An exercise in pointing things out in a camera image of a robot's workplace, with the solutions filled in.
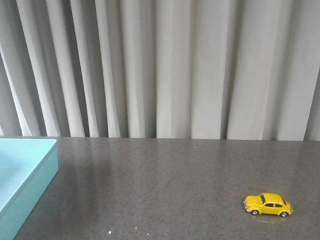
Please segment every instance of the car window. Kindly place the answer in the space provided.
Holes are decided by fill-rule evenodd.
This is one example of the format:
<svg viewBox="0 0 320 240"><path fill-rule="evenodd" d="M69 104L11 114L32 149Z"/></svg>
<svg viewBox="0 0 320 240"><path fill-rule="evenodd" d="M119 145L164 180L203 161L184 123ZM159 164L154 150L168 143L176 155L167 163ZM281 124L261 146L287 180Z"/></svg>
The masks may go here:
<svg viewBox="0 0 320 240"><path fill-rule="evenodd" d="M287 205L287 203L286 203L286 201L284 200L284 198L283 198L283 197L281 197L281 199L282 199L282 201L283 201L284 205Z"/></svg>
<svg viewBox="0 0 320 240"><path fill-rule="evenodd" d="M266 202L265 196L263 194L260 194L260 198L261 198L262 204L264 204Z"/></svg>

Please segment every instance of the toy car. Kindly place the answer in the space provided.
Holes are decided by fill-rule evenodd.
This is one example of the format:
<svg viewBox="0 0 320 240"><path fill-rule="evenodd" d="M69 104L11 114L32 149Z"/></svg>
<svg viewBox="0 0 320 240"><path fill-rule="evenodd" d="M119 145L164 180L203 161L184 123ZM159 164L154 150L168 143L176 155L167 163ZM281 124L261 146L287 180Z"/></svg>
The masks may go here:
<svg viewBox="0 0 320 240"><path fill-rule="evenodd" d="M247 196L244 201L244 208L253 215L274 214L286 217L293 213L291 204L282 196L275 193L261 193L258 196Z"/></svg>

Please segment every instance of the curtain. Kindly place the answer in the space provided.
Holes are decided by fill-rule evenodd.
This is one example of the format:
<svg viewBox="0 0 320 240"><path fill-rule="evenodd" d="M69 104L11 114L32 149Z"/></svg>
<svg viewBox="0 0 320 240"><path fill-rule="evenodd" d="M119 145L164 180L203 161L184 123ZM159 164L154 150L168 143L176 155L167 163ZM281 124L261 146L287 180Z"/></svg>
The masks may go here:
<svg viewBox="0 0 320 240"><path fill-rule="evenodd" d="M320 140L318 0L0 0L0 135Z"/></svg>

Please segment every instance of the countertop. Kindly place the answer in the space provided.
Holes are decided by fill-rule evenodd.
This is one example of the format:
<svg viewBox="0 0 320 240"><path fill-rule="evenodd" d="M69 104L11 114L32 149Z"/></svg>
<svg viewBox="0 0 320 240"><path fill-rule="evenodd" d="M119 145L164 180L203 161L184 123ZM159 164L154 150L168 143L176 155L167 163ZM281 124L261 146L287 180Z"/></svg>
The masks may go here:
<svg viewBox="0 0 320 240"><path fill-rule="evenodd" d="M57 139L59 171L15 240L320 236L320 142ZM260 193L282 195L293 214L246 212Z"/></svg>

